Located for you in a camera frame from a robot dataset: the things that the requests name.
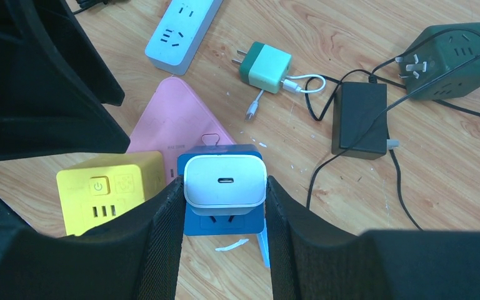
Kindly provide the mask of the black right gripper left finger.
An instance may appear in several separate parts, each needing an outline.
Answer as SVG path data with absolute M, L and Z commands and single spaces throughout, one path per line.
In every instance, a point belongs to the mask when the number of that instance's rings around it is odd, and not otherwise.
M 80 236 L 49 237 L 0 199 L 0 299 L 174 299 L 183 179 Z

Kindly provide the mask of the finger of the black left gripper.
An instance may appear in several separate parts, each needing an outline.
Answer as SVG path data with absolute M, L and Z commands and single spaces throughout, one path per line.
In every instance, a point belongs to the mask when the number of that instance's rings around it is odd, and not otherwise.
M 66 1 L 0 1 L 0 161 L 124 153 L 124 97 Z

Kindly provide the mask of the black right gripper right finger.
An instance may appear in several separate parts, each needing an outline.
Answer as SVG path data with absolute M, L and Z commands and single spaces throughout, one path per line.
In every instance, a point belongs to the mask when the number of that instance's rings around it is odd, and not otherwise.
M 370 230 L 353 235 L 268 177 L 274 299 L 480 299 L 480 232 Z

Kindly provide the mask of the blue cube power socket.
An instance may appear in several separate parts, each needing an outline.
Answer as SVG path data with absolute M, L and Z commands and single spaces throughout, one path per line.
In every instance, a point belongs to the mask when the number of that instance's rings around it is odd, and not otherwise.
M 262 154 L 253 144 L 196 146 L 177 159 L 177 173 L 183 178 L 189 159 L 198 155 L 248 154 L 263 161 Z M 264 229 L 264 202 L 251 212 L 233 216 L 200 216 L 186 204 L 184 234 L 187 236 L 211 236 L 229 234 L 258 234 Z

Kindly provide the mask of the yellow cube power socket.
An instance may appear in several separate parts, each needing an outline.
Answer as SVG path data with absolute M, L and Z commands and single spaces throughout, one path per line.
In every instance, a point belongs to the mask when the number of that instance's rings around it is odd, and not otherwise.
M 56 175 L 66 234 L 80 236 L 166 187 L 159 151 L 100 154 Z

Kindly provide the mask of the white USB charger plug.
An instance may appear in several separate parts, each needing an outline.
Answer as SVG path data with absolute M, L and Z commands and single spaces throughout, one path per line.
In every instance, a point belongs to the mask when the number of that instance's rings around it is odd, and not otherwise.
M 184 167 L 184 197 L 200 216 L 247 214 L 265 201 L 267 176 L 257 156 L 194 156 Z

